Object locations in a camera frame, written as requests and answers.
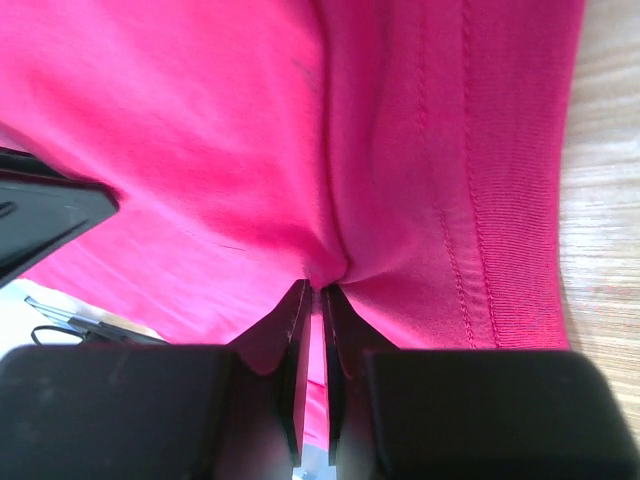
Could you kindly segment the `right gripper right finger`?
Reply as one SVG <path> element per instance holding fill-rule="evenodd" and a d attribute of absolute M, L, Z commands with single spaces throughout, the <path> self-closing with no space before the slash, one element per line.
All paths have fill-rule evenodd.
<path fill-rule="evenodd" d="M 322 293 L 328 458 L 341 479 L 635 479 L 609 385 L 564 350 L 400 349 Z"/>

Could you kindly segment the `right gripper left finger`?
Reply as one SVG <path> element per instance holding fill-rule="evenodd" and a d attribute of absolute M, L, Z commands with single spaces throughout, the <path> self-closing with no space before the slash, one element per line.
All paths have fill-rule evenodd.
<path fill-rule="evenodd" d="M 301 462 L 311 288 L 225 345 L 74 316 L 75 345 L 1 361 L 5 479 L 288 479 Z"/>

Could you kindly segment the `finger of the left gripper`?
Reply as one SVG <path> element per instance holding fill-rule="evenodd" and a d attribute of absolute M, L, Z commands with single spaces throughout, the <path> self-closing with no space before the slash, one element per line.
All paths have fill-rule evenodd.
<path fill-rule="evenodd" d="M 70 179 L 35 156 L 1 149 L 1 284 L 115 215 L 114 193 Z"/>

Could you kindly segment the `pink red t-shirt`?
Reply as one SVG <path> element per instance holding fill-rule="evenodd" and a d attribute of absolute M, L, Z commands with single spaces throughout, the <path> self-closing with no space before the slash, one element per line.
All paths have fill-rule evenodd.
<path fill-rule="evenodd" d="M 30 280 L 224 343 L 300 278 L 408 348 L 551 348 L 580 1 L 5 1 L 1 141 L 114 188 Z"/>

